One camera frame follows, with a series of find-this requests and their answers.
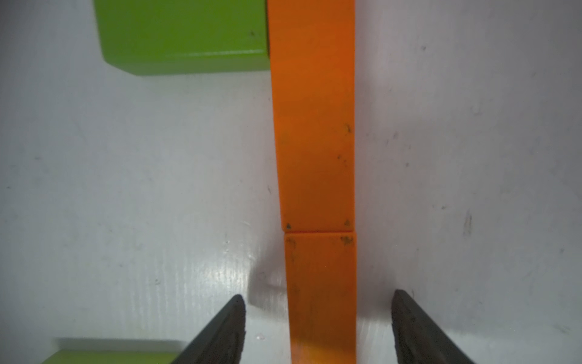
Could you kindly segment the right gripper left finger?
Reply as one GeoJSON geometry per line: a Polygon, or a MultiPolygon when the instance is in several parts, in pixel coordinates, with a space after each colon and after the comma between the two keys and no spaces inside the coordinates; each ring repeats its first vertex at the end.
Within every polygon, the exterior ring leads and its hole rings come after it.
{"type": "Polygon", "coordinates": [[[246,336],[246,304],[234,295],[171,364],[239,364],[246,336]]]}

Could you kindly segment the light green block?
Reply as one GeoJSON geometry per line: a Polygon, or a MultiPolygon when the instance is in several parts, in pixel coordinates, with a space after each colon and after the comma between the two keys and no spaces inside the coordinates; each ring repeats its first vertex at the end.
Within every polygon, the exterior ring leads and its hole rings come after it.
{"type": "Polygon", "coordinates": [[[176,358],[176,353],[60,350],[42,364],[166,364],[176,358]]]}

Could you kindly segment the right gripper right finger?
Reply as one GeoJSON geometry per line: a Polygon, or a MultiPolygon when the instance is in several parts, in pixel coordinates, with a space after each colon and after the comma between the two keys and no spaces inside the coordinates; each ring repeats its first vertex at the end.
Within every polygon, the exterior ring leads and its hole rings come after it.
{"type": "Polygon", "coordinates": [[[391,317],[399,364],[473,364],[404,290],[396,290],[391,317]]]}

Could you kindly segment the orange block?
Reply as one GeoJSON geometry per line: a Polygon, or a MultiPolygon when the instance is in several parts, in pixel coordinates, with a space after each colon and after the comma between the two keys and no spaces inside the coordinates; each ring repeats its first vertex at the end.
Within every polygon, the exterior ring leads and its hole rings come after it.
{"type": "Polygon", "coordinates": [[[292,233],[284,245],[292,362],[355,363],[356,234],[292,233]]]}
{"type": "Polygon", "coordinates": [[[352,231],[356,4],[270,1],[268,26],[282,228],[352,231]]]}

